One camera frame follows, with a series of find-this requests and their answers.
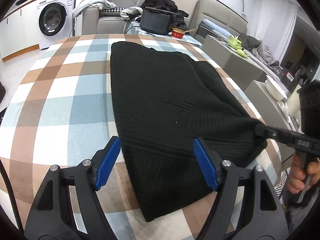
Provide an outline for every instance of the washing machine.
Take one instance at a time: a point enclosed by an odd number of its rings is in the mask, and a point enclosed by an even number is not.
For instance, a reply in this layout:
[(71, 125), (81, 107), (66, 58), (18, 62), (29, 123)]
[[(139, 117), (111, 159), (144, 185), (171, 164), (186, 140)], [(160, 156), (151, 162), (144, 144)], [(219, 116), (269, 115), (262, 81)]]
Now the washing machine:
[(74, 36), (72, 10), (76, 0), (37, 0), (39, 47), (45, 49), (61, 39)]

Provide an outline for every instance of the human hand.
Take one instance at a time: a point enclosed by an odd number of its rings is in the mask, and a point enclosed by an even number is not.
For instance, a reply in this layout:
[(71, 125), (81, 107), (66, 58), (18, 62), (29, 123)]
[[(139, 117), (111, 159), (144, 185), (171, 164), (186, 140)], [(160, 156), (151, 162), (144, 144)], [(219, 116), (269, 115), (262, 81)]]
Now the human hand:
[[(288, 189), (291, 193), (297, 194), (304, 188), (304, 183), (302, 182), (306, 174), (300, 168), (301, 159), (299, 155), (295, 152), (293, 155), (293, 160), (291, 163), (291, 171), (289, 174), (289, 181), (288, 181)], [(316, 162), (311, 162), (307, 166), (307, 173), (312, 174), (312, 178), (310, 184), (307, 188), (309, 190), (314, 184), (316, 184), (320, 178), (320, 161), (319, 159)]]

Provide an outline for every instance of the blue gripper pad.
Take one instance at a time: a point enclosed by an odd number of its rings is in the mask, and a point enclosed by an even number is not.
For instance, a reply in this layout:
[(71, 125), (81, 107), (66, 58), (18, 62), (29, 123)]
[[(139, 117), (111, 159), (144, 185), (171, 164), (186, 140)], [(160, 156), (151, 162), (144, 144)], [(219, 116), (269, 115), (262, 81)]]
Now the blue gripper pad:
[(96, 191), (106, 185), (107, 180), (110, 176), (113, 166), (118, 158), (121, 149), (121, 140), (117, 137), (111, 147), (108, 149), (104, 159), (102, 160), (98, 170), (97, 179), (94, 184)]
[(193, 153), (196, 156), (207, 185), (211, 187), (213, 191), (216, 191), (219, 186), (216, 169), (197, 138), (193, 141)]

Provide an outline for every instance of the houndstooth pillow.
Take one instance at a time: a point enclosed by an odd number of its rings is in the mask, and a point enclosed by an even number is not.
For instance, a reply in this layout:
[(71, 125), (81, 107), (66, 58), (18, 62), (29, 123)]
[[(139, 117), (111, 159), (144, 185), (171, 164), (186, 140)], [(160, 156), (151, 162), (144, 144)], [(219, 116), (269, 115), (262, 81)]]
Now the houndstooth pillow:
[(121, 7), (115, 7), (112, 9), (103, 9), (100, 13), (100, 16), (120, 16), (120, 12), (124, 10), (124, 8)]

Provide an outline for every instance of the red container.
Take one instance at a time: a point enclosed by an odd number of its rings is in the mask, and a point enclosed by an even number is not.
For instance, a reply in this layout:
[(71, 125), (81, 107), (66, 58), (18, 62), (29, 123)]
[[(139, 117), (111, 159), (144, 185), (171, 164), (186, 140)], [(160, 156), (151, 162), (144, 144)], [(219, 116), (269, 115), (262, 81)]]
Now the red container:
[(177, 39), (182, 39), (184, 33), (181, 33), (181, 32), (183, 32), (183, 30), (180, 30), (180, 29), (177, 29), (177, 28), (172, 28), (171, 36), (175, 37)]

